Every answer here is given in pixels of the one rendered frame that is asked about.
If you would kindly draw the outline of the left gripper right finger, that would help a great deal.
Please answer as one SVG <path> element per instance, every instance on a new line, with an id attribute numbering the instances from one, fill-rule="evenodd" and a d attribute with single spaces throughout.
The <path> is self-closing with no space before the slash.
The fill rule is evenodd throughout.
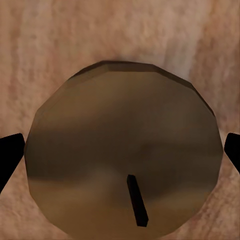
<path id="1" fill-rule="evenodd" d="M 240 173 L 240 135 L 229 133 L 227 135 L 224 151 Z"/>

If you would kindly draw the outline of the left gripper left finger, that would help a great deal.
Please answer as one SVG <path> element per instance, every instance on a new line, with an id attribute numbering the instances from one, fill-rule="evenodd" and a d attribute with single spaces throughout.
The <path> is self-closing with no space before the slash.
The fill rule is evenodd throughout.
<path id="1" fill-rule="evenodd" d="M 0 138 L 0 193 L 24 156 L 24 147 L 22 133 Z"/>

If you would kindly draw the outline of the pillar candle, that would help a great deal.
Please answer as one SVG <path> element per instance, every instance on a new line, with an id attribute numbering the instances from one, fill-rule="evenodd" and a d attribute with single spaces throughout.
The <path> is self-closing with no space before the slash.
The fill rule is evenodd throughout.
<path id="1" fill-rule="evenodd" d="M 192 83 L 102 60 L 36 111 L 23 153 L 29 194 L 75 240 L 155 240 L 200 212 L 224 148 Z"/>

